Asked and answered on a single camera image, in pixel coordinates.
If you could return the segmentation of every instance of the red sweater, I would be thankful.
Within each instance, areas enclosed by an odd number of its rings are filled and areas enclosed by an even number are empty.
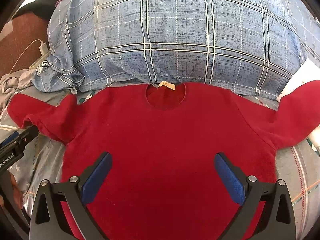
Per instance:
[[[235,214],[213,158],[224,152],[245,174],[275,182],[276,150],[302,141],[320,123],[320,81],[281,99],[273,111],[231,91],[186,83],[106,88],[57,107],[26,95],[8,113],[20,126],[63,142],[62,181],[110,152],[113,167],[88,205],[111,240],[216,239]],[[65,209],[76,237],[79,231]],[[257,223],[257,217],[246,237]]]

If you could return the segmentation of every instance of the clothing label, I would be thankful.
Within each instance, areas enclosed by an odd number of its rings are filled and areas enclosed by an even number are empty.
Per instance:
[[[174,84],[171,84],[171,83],[167,82],[167,81],[161,81],[159,83],[158,87],[161,87],[161,86],[166,86],[166,87],[168,87],[168,88],[170,88],[172,90],[176,90],[176,86]]]

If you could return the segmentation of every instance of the screw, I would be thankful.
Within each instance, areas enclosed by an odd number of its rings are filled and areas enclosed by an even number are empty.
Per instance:
[[[285,185],[285,181],[284,181],[283,179],[278,180],[278,183],[279,183],[281,186],[284,186],[284,185]]]
[[[77,176],[72,176],[70,178],[70,182],[74,183],[74,182],[77,182],[78,181],[78,177]]]
[[[255,176],[253,176],[253,175],[250,175],[250,176],[248,177],[248,179],[249,179],[249,181],[251,181],[251,182],[256,182],[256,181],[257,181],[257,178],[256,178]]]
[[[48,181],[46,179],[44,179],[43,181],[41,181],[41,186],[45,186],[48,184]]]

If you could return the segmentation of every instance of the sweater sleeve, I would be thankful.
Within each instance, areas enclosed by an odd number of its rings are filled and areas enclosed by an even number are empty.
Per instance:
[[[275,149],[291,147],[320,124],[320,81],[311,81],[284,96],[278,111],[235,97],[247,124]]]
[[[33,97],[16,94],[7,108],[9,116],[20,127],[31,123],[40,133],[63,144],[76,135],[79,107],[74,95],[67,95],[59,106],[51,106]]]

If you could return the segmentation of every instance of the charging cable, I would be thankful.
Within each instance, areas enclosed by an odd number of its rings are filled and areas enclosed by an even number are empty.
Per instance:
[[[12,70],[14,69],[15,65],[17,64],[17,62],[19,61],[19,59],[21,58],[21,56],[23,55],[23,53],[25,53],[26,50],[27,50],[34,42],[36,42],[36,41],[40,41],[40,47],[39,47],[39,49],[40,49],[41,55],[44,56],[44,55],[46,55],[46,54],[48,53],[49,50],[48,50],[48,47],[47,47],[47,44],[46,44],[46,43],[43,43],[43,42],[42,42],[41,40],[39,40],[39,39],[34,40],[33,42],[31,42],[31,43],[28,45],[28,47],[26,47],[26,49],[25,49],[25,50],[21,53],[21,55],[18,57],[16,63],[13,65],[13,67],[12,67],[12,69],[10,70],[10,73],[9,73],[9,74],[11,74]]]

